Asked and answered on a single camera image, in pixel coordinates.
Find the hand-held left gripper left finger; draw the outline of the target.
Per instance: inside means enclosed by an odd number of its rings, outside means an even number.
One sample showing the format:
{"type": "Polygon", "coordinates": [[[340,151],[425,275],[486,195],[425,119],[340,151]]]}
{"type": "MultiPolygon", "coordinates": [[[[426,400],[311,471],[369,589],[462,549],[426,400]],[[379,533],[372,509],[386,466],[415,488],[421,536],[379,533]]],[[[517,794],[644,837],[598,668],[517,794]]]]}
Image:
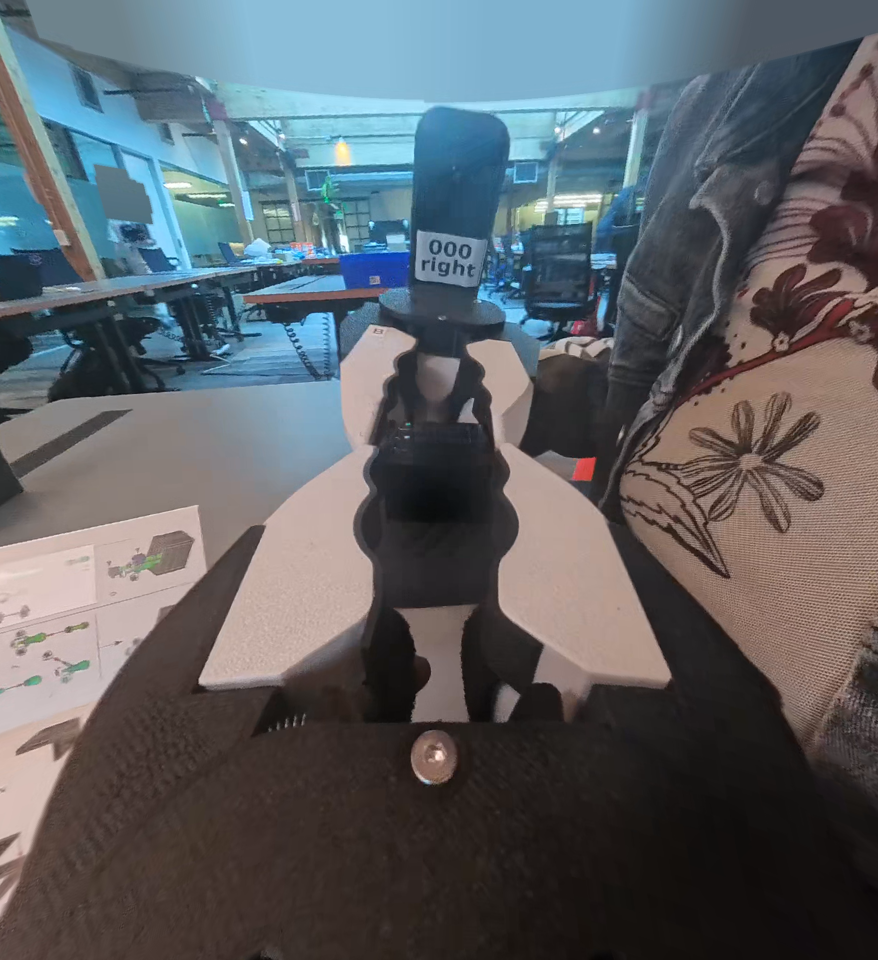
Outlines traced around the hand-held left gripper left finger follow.
{"type": "Polygon", "coordinates": [[[277,687],[336,666],[373,608],[357,533],[373,493],[363,444],[293,493],[262,536],[206,660],[205,690],[277,687]]]}

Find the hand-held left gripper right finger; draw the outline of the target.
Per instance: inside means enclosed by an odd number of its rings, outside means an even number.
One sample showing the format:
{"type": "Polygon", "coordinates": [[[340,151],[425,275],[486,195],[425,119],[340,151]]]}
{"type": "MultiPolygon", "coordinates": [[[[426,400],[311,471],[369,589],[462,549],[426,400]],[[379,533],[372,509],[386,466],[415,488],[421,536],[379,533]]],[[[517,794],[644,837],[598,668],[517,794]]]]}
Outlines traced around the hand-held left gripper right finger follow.
{"type": "Polygon", "coordinates": [[[533,686],[578,714],[593,688],[666,690],[670,668],[609,524],[587,498],[503,442],[493,451],[484,599],[484,712],[533,686]]]}

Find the person's floral shirt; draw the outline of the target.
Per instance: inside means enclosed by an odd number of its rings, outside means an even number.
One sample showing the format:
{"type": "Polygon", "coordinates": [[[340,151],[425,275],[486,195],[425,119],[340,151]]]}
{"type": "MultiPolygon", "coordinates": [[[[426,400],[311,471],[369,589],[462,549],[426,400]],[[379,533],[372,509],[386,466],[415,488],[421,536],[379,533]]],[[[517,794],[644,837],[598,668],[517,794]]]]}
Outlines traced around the person's floral shirt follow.
{"type": "Polygon", "coordinates": [[[622,507],[807,744],[878,614],[878,33],[718,331],[717,365],[624,471],[622,507]]]}

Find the black laptop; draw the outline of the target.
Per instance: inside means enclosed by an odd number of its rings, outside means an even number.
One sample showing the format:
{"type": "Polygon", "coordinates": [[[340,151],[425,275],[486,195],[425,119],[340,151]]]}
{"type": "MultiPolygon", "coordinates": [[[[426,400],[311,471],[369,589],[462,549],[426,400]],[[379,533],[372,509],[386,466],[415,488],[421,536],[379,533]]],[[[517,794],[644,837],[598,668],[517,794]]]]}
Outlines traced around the black laptop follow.
{"type": "Polygon", "coordinates": [[[41,297],[40,265],[25,254],[0,254],[0,302],[19,302],[41,297]]]}

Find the long grey office desk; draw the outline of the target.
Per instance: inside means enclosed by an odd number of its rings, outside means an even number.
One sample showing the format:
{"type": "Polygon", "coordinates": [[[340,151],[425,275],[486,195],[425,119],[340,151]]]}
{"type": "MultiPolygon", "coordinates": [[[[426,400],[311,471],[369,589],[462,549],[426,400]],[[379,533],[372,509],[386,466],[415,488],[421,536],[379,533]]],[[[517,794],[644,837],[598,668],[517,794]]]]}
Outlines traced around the long grey office desk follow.
{"type": "Polygon", "coordinates": [[[247,275],[275,267],[272,262],[241,263],[237,267],[167,271],[82,282],[71,286],[44,288],[42,294],[12,301],[0,301],[0,320],[16,316],[55,312],[81,306],[118,306],[120,301],[139,299],[175,300],[205,293],[240,282],[247,275]]]}

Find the slanted wooden beam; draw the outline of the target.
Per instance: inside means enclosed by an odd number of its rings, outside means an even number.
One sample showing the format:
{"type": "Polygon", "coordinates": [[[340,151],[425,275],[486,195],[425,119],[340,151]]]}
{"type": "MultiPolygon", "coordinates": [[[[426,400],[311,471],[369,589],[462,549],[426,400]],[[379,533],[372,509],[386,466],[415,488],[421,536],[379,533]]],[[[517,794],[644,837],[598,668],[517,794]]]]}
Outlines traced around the slanted wooden beam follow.
{"type": "Polygon", "coordinates": [[[0,115],[61,252],[85,282],[105,279],[101,260],[75,202],[48,131],[39,116],[8,32],[0,18],[0,115]]]}

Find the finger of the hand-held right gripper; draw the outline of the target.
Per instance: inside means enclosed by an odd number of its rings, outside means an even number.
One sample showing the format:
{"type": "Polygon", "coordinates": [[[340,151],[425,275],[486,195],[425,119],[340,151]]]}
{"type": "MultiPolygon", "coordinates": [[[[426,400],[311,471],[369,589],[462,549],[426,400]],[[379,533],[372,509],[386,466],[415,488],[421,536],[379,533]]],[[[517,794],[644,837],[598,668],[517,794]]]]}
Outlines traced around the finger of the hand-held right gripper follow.
{"type": "Polygon", "coordinates": [[[534,388],[516,348],[502,340],[472,342],[469,360],[480,370],[473,417],[495,450],[518,447],[528,426],[534,388]]]}
{"type": "Polygon", "coordinates": [[[351,448],[372,442],[398,361],[413,354],[417,344],[415,337],[403,331],[373,324],[342,361],[342,416],[351,448]]]}

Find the blue plastic bin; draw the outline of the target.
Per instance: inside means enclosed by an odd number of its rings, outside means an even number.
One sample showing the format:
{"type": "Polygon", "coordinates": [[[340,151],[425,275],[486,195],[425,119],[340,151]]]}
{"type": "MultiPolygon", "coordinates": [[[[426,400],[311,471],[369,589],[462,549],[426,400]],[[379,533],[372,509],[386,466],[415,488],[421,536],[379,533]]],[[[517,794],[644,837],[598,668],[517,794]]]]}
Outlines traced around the blue plastic bin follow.
{"type": "Polygon", "coordinates": [[[374,250],[342,254],[340,274],[346,289],[388,290],[405,287],[409,279],[408,250],[374,250]]]}

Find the lego instruction booklet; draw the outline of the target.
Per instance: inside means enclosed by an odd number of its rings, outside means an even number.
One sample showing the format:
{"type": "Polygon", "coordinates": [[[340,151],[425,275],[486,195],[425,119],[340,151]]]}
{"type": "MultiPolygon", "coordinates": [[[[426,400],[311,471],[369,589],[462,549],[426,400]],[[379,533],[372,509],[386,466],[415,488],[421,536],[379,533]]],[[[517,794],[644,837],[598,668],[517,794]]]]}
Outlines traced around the lego instruction booklet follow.
{"type": "Polygon", "coordinates": [[[0,915],[96,702],[205,570],[196,506],[0,548],[0,915]]]}

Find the small black lego box build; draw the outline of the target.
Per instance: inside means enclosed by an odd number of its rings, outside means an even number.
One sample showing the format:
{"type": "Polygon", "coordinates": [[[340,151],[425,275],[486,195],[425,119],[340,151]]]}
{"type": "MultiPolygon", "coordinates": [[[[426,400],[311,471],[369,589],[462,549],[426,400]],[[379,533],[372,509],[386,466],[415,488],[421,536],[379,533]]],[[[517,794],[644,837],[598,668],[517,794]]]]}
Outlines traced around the small black lego box build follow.
{"type": "Polygon", "coordinates": [[[494,448],[476,423],[391,428],[359,530],[382,604],[474,605],[493,571],[494,448]]]}

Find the wood edged office desk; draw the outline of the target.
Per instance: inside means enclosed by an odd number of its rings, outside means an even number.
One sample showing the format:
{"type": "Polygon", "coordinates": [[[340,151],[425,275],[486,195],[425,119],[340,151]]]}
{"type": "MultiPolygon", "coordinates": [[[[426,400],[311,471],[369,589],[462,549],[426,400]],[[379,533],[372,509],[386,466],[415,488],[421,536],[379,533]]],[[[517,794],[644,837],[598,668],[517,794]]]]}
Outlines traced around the wood edged office desk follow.
{"type": "Polygon", "coordinates": [[[344,305],[373,302],[397,287],[348,288],[339,274],[309,275],[293,278],[264,289],[242,294],[244,304],[251,306],[316,306],[330,312],[344,305]]]}

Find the black mesh office chair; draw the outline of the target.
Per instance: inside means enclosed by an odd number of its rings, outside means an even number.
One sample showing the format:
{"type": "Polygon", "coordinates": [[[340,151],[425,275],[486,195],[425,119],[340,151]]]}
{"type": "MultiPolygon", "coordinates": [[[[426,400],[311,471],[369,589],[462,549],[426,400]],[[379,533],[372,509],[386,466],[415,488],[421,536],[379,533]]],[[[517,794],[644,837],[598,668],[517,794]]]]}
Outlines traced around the black mesh office chair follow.
{"type": "Polygon", "coordinates": [[[557,328],[584,320],[594,306],[592,223],[546,223],[530,228],[523,257],[525,316],[557,328]]]}

